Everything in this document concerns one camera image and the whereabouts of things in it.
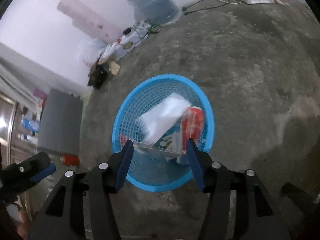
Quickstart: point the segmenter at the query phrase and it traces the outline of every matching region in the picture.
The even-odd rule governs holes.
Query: silver screw
[[[99,165],[99,169],[100,169],[100,170],[105,170],[106,168],[108,168],[108,163],[101,163],[101,164]]]
[[[66,177],[71,177],[73,175],[73,171],[66,171],[64,174]]]
[[[221,164],[220,163],[212,163],[211,166],[214,169],[220,169],[221,168]]]
[[[247,175],[252,177],[255,175],[254,171],[253,170],[247,170]]]

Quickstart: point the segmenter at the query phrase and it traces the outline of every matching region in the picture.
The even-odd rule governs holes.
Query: gray floor
[[[114,118],[135,86],[159,74],[185,76],[214,111],[212,159],[234,171],[254,169],[296,234],[302,214],[279,191],[292,182],[320,192],[319,60],[320,26],[305,5],[226,5],[184,16],[122,58],[118,75],[92,94],[81,161],[92,168],[108,159]],[[196,239],[207,201],[192,181],[162,193],[126,181],[112,196],[121,235],[158,239]]]

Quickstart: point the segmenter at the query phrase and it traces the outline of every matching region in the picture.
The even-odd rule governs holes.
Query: plastic bag
[[[81,43],[79,45],[79,59],[83,64],[91,68],[97,63],[106,47],[107,44],[98,38]]]
[[[142,124],[145,134],[142,141],[154,145],[177,122],[189,106],[191,103],[188,100],[177,93],[172,93],[161,103],[137,118],[137,121]]]

